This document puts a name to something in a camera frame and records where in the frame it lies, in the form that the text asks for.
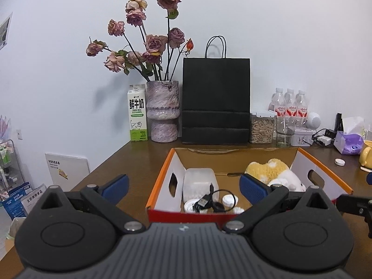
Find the bottle cap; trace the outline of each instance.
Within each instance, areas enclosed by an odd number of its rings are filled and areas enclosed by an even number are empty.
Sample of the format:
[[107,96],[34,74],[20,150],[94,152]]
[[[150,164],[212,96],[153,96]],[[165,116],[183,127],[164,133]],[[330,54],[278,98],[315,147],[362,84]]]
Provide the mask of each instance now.
[[[185,209],[185,213],[196,213],[194,210],[193,210],[193,205],[199,201],[198,198],[194,198],[194,199],[190,199],[188,201],[186,201],[186,203],[184,204],[183,208]],[[200,210],[200,214],[207,214],[207,209],[204,209],[204,210]]]
[[[235,205],[238,203],[238,196],[234,195],[235,196]],[[234,205],[234,198],[231,194],[228,194],[228,195],[225,195],[224,197],[222,197],[222,203],[224,204],[224,206],[228,207],[228,208],[232,208],[232,206]]]
[[234,214],[241,214],[244,212],[244,209],[239,206],[236,206],[235,208],[233,208],[232,211],[234,212]]
[[338,166],[344,166],[345,165],[345,160],[341,159],[341,158],[336,158],[334,160],[334,163]]

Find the purple textured vase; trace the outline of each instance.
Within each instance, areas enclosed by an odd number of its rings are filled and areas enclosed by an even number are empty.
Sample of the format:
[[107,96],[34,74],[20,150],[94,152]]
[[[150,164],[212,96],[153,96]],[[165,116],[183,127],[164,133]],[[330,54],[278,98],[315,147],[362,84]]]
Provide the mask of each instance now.
[[152,119],[151,139],[154,142],[172,142],[177,139],[177,121],[180,116],[178,81],[150,81],[146,91],[147,117]]

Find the box handle hole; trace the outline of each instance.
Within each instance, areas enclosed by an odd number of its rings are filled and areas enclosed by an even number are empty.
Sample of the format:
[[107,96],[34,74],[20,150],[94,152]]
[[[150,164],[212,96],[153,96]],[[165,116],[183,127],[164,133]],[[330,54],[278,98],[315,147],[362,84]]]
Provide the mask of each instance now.
[[310,170],[307,174],[307,178],[312,182],[314,185],[318,186],[319,188],[324,188],[324,180],[320,177],[318,173],[316,173],[314,170]]
[[175,197],[177,189],[177,177],[174,175],[174,173],[172,173],[172,176],[170,177],[168,188],[172,197]]

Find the paper bag handle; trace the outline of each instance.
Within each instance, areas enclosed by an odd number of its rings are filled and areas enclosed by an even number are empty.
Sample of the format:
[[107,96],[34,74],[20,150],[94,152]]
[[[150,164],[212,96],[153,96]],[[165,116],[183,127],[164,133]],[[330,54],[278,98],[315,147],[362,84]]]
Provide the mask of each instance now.
[[360,164],[362,166],[365,166],[367,164],[367,155],[370,152],[370,150],[371,150],[371,147],[370,146],[367,146],[367,147],[364,148],[363,152],[361,153],[361,155],[360,155]]
[[222,55],[221,55],[221,58],[224,57],[224,49],[225,49],[225,59],[226,59],[226,49],[227,49],[227,46],[226,46],[226,40],[225,40],[225,37],[224,36],[213,36],[213,37],[211,37],[208,40],[207,46],[205,48],[205,58],[207,58],[208,48],[209,48],[209,46],[211,45],[211,43],[213,42],[213,40],[215,38],[219,38],[221,40],[221,43],[222,43]]

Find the white board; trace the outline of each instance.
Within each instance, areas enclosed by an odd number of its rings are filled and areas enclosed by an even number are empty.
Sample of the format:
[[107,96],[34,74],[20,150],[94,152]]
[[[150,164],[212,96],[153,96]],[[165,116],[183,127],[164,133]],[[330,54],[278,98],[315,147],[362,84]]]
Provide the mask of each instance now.
[[65,192],[71,191],[90,173],[86,158],[50,153],[45,153],[45,158],[53,184]]

